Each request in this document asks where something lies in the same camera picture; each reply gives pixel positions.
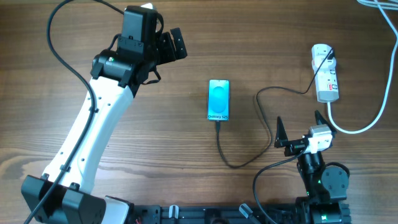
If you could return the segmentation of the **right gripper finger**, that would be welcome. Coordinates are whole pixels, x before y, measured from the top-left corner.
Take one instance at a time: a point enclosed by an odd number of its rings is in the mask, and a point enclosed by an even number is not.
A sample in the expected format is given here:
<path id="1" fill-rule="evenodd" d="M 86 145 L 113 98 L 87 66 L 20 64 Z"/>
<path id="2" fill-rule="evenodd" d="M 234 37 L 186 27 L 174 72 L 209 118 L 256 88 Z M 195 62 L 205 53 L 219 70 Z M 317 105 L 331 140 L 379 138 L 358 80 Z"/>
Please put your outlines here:
<path id="1" fill-rule="evenodd" d="M 331 131 L 331 135 L 335 137 L 337 130 L 321 115 L 318 110 L 315 110 L 315 121 L 318 125 L 326 124 Z"/>
<path id="2" fill-rule="evenodd" d="M 277 129 L 275 135 L 274 147 L 281 148 L 286 147 L 289 144 L 289 139 L 287 137 L 282 118 L 277 117 Z"/>

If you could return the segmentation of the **smartphone with cyan screen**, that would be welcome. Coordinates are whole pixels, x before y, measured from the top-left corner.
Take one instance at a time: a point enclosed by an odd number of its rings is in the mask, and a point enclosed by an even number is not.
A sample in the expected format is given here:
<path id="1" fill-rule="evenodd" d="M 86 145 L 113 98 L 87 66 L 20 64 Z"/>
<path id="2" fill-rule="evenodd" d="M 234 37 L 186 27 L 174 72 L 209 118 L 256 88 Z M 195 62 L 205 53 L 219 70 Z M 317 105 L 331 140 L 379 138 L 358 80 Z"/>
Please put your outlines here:
<path id="1" fill-rule="evenodd" d="M 208 86 L 208 120 L 229 120 L 229 80 L 210 80 Z"/>

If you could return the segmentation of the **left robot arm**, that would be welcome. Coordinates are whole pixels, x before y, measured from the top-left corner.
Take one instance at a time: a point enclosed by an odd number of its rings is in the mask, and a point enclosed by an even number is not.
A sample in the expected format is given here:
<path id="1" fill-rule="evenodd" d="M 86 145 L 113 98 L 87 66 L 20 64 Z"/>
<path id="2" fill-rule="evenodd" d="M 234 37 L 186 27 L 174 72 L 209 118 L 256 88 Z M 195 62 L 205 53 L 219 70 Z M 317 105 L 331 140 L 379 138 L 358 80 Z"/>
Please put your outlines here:
<path id="1" fill-rule="evenodd" d="M 66 140 L 40 177 L 27 176 L 22 195 L 29 220 L 41 223 L 134 223 L 132 202 L 92 195 L 100 159 L 140 86 L 159 65 L 187 56 L 179 28 L 164 31 L 150 4 L 122 11 L 123 28 L 93 59 L 85 101 Z"/>

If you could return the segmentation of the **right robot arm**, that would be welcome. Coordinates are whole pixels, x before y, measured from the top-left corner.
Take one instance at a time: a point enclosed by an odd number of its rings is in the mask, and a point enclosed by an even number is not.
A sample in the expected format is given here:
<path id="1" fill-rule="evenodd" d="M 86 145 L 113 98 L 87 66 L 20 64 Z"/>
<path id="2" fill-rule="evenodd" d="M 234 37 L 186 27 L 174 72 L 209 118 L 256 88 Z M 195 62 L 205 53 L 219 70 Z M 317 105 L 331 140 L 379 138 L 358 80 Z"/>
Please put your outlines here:
<path id="1" fill-rule="evenodd" d="M 322 152 L 332 147 L 336 129 L 315 111 L 316 125 L 300 139 L 290 140 L 282 118 L 277 118 L 274 147 L 284 148 L 286 157 L 297 160 L 297 169 L 307 191 L 295 201 L 297 223 L 350 223 L 347 199 L 349 169 L 338 162 L 326 163 Z"/>

